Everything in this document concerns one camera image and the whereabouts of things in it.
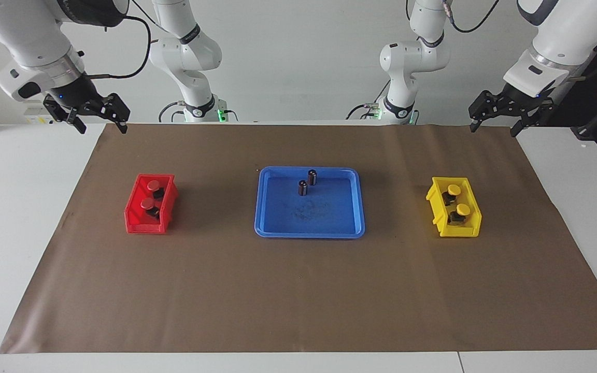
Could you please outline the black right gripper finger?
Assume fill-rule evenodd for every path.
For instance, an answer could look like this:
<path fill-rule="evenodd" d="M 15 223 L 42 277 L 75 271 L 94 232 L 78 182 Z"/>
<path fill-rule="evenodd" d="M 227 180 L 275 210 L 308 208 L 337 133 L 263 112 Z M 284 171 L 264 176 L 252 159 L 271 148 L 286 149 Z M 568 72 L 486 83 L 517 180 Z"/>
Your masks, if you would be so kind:
<path fill-rule="evenodd" d="M 126 134 L 130 109 L 118 94 L 111 93 L 107 97 L 93 99 L 91 101 L 91 111 L 102 120 L 114 123 L 121 134 Z"/>
<path fill-rule="evenodd" d="M 44 107 L 54 121 L 67 123 L 73 126 L 80 134 L 86 133 L 86 125 L 79 118 L 77 108 L 70 108 L 69 111 L 66 111 L 52 95 L 45 95 Z"/>

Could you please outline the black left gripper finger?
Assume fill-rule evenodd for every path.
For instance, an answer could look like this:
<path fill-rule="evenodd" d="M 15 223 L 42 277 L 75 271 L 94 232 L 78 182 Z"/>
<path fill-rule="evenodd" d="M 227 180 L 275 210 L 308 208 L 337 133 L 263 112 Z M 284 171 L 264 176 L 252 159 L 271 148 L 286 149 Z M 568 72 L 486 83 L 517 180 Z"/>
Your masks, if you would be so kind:
<path fill-rule="evenodd" d="M 552 99 L 545 99 L 534 108 L 518 109 L 519 120 L 511 127 L 511 136 L 517 136 L 529 127 L 545 125 L 554 111 L 555 103 Z"/>
<path fill-rule="evenodd" d="M 468 108 L 468 114 L 471 118 L 471 132 L 476 132 L 483 121 L 505 114 L 505 109 L 505 95 L 501 93 L 495 95 L 490 91 L 481 92 Z"/>

